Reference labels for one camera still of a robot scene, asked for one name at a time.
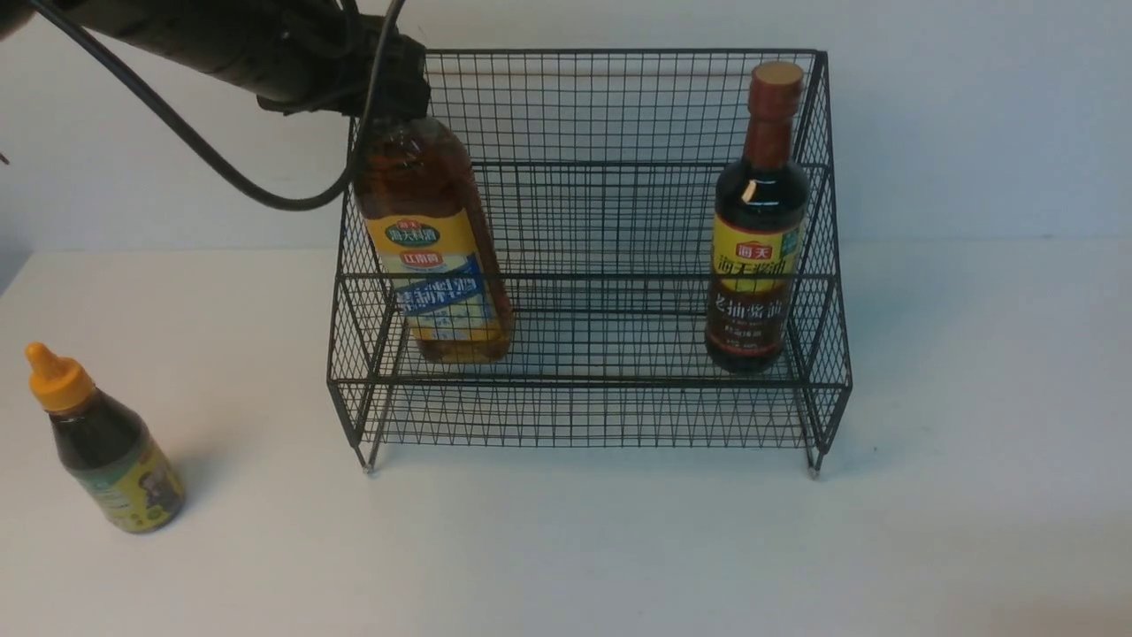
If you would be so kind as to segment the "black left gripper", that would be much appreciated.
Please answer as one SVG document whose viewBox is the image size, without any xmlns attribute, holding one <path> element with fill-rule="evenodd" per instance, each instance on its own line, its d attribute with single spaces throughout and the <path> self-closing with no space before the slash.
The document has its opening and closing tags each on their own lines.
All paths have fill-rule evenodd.
<svg viewBox="0 0 1132 637">
<path fill-rule="evenodd" d="M 377 52 L 384 16 L 359 12 L 344 17 L 329 31 L 286 17 L 288 28 L 280 40 L 306 53 L 309 87 L 299 96 L 259 96 L 257 104 L 280 114 L 332 111 L 343 117 L 363 117 L 365 101 L 371 96 L 374 64 L 379 64 L 372 112 L 379 117 L 427 113 L 430 86 L 424 79 L 427 49 L 394 27 L 383 52 Z"/>
</svg>

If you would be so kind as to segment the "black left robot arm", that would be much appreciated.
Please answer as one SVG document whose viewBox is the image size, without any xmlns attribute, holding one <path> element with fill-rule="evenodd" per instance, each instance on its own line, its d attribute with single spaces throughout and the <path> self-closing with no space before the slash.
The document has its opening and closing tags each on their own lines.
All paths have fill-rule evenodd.
<svg viewBox="0 0 1132 637">
<path fill-rule="evenodd" d="M 427 117 L 424 45 L 353 1 L 57 1 L 74 24 L 250 92 L 267 111 Z"/>
</svg>

